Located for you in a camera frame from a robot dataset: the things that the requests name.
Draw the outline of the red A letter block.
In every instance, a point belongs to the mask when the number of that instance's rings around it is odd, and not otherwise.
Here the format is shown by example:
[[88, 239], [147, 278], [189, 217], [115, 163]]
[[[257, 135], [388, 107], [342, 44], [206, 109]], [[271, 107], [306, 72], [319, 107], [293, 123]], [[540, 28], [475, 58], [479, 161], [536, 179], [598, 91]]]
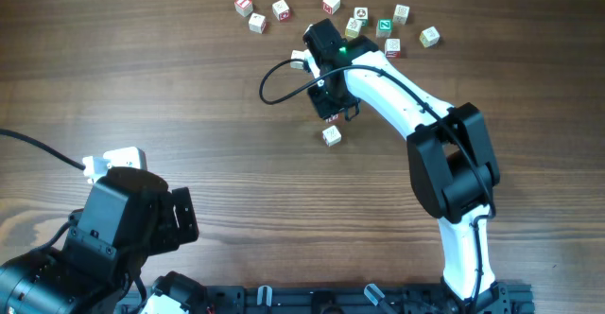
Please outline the red A letter block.
[[322, 132], [322, 139], [328, 147], [331, 147], [341, 141], [341, 133], [337, 126], [333, 125]]

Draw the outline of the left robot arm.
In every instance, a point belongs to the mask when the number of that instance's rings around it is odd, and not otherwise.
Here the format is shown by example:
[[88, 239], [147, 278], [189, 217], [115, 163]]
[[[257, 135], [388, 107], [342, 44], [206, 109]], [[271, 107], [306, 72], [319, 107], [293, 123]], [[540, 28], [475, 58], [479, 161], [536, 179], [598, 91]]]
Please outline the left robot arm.
[[113, 167], [98, 179], [83, 208], [52, 241], [1, 267], [4, 313], [111, 313], [153, 255], [199, 237], [188, 188], [170, 190], [161, 177]]

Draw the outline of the red U letter block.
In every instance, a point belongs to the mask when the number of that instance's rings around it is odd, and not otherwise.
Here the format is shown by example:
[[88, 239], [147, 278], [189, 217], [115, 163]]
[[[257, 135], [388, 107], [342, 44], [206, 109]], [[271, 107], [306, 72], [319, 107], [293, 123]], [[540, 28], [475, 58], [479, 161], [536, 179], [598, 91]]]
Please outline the red U letter block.
[[329, 117], [328, 117], [328, 118], [325, 120], [325, 122], [326, 122], [326, 123], [335, 123], [335, 122], [336, 122], [337, 120], [339, 120], [339, 119], [340, 119], [340, 116], [339, 116], [339, 114], [338, 114], [338, 113], [336, 113], [336, 114], [333, 114], [333, 115], [329, 116]]

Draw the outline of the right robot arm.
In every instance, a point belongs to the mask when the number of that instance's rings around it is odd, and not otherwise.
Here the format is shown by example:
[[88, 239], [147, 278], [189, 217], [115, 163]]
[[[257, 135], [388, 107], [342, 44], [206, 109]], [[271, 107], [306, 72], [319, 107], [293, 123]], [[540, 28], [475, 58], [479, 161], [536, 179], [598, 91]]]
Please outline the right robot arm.
[[304, 68], [314, 77], [307, 93], [319, 117], [351, 120], [366, 102], [402, 135], [414, 195], [440, 227], [443, 282], [465, 309], [486, 305], [495, 282], [486, 229], [500, 173], [482, 113], [433, 97], [372, 40], [347, 41], [328, 19], [309, 26], [302, 40]]

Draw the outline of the pretzel block red side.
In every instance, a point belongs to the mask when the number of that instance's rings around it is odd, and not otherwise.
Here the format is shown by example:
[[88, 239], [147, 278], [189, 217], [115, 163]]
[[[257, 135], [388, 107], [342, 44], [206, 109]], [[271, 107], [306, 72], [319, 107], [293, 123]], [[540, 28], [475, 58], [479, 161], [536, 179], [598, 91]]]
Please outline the pretzel block red side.
[[394, 38], [386, 39], [384, 53], [387, 58], [400, 58], [402, 54], [401, 40]]

